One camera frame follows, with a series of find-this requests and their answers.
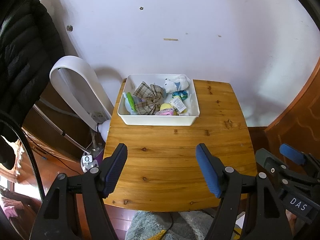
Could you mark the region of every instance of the black cable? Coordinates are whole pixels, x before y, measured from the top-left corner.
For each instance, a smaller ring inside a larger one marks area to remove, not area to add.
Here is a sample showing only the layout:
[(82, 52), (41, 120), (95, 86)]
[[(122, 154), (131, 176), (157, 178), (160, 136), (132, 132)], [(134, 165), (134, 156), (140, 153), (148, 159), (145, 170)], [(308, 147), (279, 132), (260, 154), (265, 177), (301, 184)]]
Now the black cable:
[(57, 156), (54, 156), (53, 154), (51, 154), (51, 153), (49, 153), (48, 151), (46, 151), (45, 149), (43, 149), (40, 145), (36, 144), (35, 141), (32, 140), (32, 139), (30, 138), (30, 136), (29, 136), (25, 131), (23, 131), (23, 132), (24, 132), (24, 134), (25, 134), (26, 136), (28, 136), (28, 138), (29, 138), (35, 145), (37, 145), (37, 146), (38, 146), (41, 150), (43, 150), (45, 153), (51, 155), (52, 157), (55, 157), (59, 162), (61, 162), (63, 165), (65, 165), (68, 169), (70, 169), (70, 170), (78, 173), (79, 175), (81, 175), (78, 171), (75, 171), (75, 170), (73, 170), (72, 168), (70, 168), (68, 165), (66, 165), (66, 164), (65, 164), (62, 160), (60, 160)]
[[(203, 209), (201, 209), (201, 211), (202, 211), (203, 213), (206, 213), (207, 215), (209, 215), (210, 217), (212, 217), (212, 218), (214, 219), (214, 216), (211, 215), (210, 213), (208, 213), (207, 211), (205, 211), (205, 210), (203, 210)], [(238, 233), (235, 229), (233, 229), (233, 232), (234, 232), (235, 234), (237, 234), (238, 236), (241, 236), (241, 234)]]
[(162, 240), (162, 238), (164, 238), (164, 236), (167, 234), (167, 232), (173, 227), (173, 217), (172, 217), (172, 215), (171, 215), (171, 212), (169, 212), (169, 214), (170, 214), (170, 217), (171, 217), (171, 226), (167, 229), (167, 231), (165, 231), (164, 232), (164, 234), (160, 237), (160, 239), (159, 240)]
[(21, 141), (23, 147), (26, 149), (27, 155), (28, 155), (30, 163), (31, 163), (33, 174), (36, 178), (40, 198), (41, 198), (41, 201), (43, 202), (45, 194), (44, 194), (44, 188), (43, 188), (41, 176), (39, 173), (39, 169), (38, 169), (35, 157), (33, 155), (31, 148), (30, 148), (30, 145), (28, 143), (28, 140), (25, 137), (25, 135), (23, 134), (23, 130), (10, 115), (8, 115), (6, 112), (4, 112), (2, 110), (0, 110), (0, 122), (4, 123), (12, 131), (14, 131), (14, 133), (17, 135), (17, 137)]

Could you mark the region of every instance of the blue plush toy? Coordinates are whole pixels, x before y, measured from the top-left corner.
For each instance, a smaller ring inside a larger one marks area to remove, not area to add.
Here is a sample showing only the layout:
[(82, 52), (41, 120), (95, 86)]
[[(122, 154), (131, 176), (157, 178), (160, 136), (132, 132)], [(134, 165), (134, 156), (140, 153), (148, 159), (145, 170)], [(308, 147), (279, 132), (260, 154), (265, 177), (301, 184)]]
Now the blue plush toy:
[(179, 96), (181, 100), (186, 100), (188, 98), (188, 93), (185, 90), (177, 91), (172, 93), (172, 98)]

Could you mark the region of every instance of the plaid bow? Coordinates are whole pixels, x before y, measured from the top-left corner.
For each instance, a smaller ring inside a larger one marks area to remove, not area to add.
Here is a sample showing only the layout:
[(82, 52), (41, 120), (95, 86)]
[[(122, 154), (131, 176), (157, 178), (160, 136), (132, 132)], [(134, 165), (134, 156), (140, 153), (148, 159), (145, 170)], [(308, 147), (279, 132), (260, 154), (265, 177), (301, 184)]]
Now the plaid bow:
[(149, 87), (145, 82), (142, 82), (133, 95), (145, 100), (135, 104), (137, 113), (152, 115), (160, 110), (160, 100), (164, 96), (164, 90), (160, 86), (150, 85)]

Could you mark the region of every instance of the wooden table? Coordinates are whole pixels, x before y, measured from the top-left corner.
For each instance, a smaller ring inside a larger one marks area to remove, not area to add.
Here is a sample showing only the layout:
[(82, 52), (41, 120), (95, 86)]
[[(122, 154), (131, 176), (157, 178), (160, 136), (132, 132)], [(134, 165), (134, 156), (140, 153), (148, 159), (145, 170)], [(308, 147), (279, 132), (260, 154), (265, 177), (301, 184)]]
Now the wooden table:
[(205, 143), (225, 166), (256, 175), (248, 128), (230, 84), (194, 80), (200, 116), (191, 126), (126, 125), (117, 113), (124, 84), (112, 114), (104, 157), (124, 143), (128, 159), (106, 204), (159, 212), (218, 206), (220, 200), (209, 192), (196, 161), (199, 143)]

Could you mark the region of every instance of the blue gripper pad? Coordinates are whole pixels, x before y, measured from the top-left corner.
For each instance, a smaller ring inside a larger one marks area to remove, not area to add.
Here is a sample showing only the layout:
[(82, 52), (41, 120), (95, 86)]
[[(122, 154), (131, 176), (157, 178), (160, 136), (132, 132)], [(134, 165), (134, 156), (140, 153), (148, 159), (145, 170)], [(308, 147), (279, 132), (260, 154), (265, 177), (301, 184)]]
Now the blue gripper pad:
[(102, 193), (104, 198), (108, 197), (108, 195), (115, 190), (127, 157), (128, 149), (126, 145), (119, 143), (113, 154), (103, 160), (104, 163), (108, 163), (106, 165), (108, 172), (107, 174), (103, 174), (104, 189)]
[(210, 192), (213, 193), (217, 198), (220, 198), (222, 191), (220, 189), (218, 175), (200, 144), (198, 144), (196, 147), (196, 159)]
[(286, 143), (280, 146), (279, 151), (283, 156), (292, 160), (295, 164), (303, 165), (305, 163), (303, 154)]

